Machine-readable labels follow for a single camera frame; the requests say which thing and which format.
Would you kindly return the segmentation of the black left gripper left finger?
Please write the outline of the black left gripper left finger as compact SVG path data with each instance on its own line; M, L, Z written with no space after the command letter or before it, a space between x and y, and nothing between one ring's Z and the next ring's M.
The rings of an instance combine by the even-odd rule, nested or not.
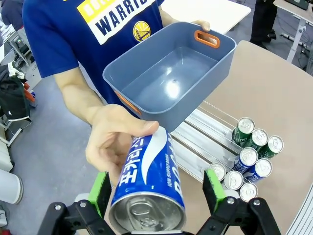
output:
M46 210L37 234L73 235L77 230L87 230L90 235L113 235L115 232L104 220L112 192L108 173L98 173L87 199L66 206L51 203Z

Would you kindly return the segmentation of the person's left hand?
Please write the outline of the person's left hand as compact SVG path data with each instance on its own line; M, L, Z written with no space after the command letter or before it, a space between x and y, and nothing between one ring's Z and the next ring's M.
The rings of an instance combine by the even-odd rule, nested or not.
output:
M192 21L192 23L199 25L204 32L210 31L210 23L205 20L195 20L195 21Z

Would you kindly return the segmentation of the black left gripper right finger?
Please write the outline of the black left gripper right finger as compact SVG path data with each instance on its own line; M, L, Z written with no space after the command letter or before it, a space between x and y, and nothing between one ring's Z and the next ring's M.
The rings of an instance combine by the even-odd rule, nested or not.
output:
M245 235L279 235L281 232L265 199L248 202L226 196L214 170L204 172L202 190L211 216L199 235L224 235L231 226L240 227Z

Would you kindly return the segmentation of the person's right hand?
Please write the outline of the person's right hand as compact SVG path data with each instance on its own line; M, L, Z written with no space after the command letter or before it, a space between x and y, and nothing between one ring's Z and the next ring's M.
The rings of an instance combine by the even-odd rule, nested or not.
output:
M98 171L107 172L116 186L133 137L155 133L159 123L138 119L116 104L90 107L86 118L91 125L87 161Z

